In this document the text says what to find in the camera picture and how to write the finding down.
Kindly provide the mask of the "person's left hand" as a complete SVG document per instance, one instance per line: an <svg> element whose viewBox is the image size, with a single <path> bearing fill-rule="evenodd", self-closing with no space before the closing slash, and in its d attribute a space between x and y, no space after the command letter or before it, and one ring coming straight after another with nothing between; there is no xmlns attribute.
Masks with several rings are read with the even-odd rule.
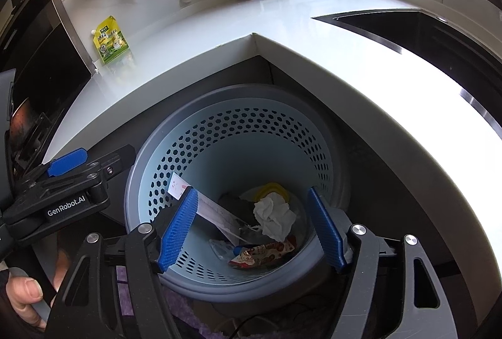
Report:
<svg viewBox="0 0 502 339"><path fill-rule="evenodd" d="M71 261L67 253L63 249L59 249L53 279L55 291L60 289L70 265ZM33 308L33 304L43 300L43 289L40 284L31 277L14 276L10 271L7 272L7 277L7 282L4 284L7 309L12 310L16 316L20 317L25 325L44 332L47 323Z"/></svg>

